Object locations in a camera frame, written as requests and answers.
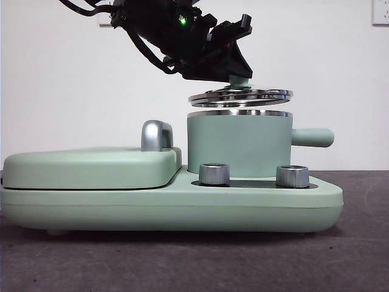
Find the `cylindrical pot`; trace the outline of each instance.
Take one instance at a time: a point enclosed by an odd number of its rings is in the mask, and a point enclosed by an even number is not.
[[[230,109],[188,115],[188,171],[201,164],[230,166],[235,178],[272,177],[277,166],[291,163],[291,145],[329,147],[329,129],[292,129],[284,111]]]

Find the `chrome handle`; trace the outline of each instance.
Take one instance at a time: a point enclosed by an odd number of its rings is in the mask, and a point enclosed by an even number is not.
[[[148,120],[142,127],[142,151],[162,151],[173,148],[173,130],[171,125],[160,120]]]

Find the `gray floor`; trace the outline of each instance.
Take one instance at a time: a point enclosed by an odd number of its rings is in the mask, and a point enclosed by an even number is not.
[[[1,217],[1,291],[389,291],[389,172],[312,172],[344,189],[316,234],[73,232]]]

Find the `mint green base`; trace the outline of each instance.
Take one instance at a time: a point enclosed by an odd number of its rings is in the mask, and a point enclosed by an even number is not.
[[[3,186],[22,189],[141,189],[166,185],[181,167],[179,148],[94,147],[21,153],[4,162]]]
[[[201,187],[196,180],[182,167],[158,189],[2,188],[1,209],[20,226],[58,231],[316,232],[331,227],[343,207],[341,188],[313,177],[316,189]]]

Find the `metal knob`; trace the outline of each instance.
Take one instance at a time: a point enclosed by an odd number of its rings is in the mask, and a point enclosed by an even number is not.
[[[278,166],[276,184],[283,187],[309,187],[309,169],[305,166]]]
[[[201,184],[221,185],[230,183],[230,167],[227,164],[201,164],[199,171]]]

